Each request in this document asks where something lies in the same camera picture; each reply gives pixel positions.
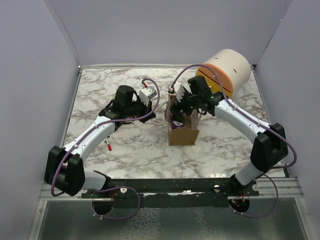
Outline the purple Fanta can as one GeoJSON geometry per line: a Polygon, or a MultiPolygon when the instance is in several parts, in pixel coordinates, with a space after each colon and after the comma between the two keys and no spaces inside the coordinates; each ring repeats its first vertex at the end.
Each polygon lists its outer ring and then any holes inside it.
{"type": "Polygon", "coordinates": [[[180,129],[185,126],[185,113],[181,110],[178,114],[172,114],[171,119],[171,128],[172,129],[180,129]]]}

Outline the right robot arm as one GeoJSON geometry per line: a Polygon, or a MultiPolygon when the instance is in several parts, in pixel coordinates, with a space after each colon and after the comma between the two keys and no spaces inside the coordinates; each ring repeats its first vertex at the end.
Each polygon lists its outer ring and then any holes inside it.
{"type": "Polygon", "coordinates": [[[231,177],[229,189],[240,196],[248,189],[248,184],[272,169],[288,155],[288,145],[284,127],[275,123],[255,119],[245,112],[222,92],[212,92],[205,78],[201,75],[187,81],[189,90],[176,82],[169,90],[175,94],[176,100],[170,106],[173,118],[183,123],[184,116],[190,116],[193,111],[204,111],[217,117],[240,131],[252,143],[250,160],[231,177]]]}

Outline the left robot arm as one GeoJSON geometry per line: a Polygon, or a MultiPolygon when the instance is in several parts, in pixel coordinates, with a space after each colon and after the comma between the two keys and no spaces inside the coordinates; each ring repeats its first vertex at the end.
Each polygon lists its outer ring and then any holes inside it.
{"type": "Polygon", "coordinates": [[[152,105],[151,100],[159,96],[158,86],[144,86],[139,91],[128,85],[118,87],[114,99],[99,112],[86,131],[63,147],[50,149],[44,182],[52,190],[61,190],[69,196],[75,196],[81,190],[93,190],[97,196],[106,197],[111,190],[110,177],[96,170],[86,172],[85,161],[120,126],[134,121],[145,123],[155,118],[157,106],[152,105]]]}

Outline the brown canvas tote bag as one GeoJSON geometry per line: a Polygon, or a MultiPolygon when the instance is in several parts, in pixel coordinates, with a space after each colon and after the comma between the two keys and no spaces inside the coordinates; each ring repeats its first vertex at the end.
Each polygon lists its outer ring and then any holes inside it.
{"type": "Polygon", "coordinates": [[[165,126],[167,128],[169,146],[194,146],[200,133],[198,125],[202,115],[199,114],[196,110],[194,110],[190,116],[184,114],[184,127],[172,129],[171,121],[173,114],[171,113],[169,107],[173,105],[175,100],[176,96],[173,94],[169,94],[167,100],[156,109],[157,114],[162,109],[162,107],[165,107],[165,111],[163,113],[164,120],[158,121],[153,118],[151,122],[154,125],[165,126]]]}

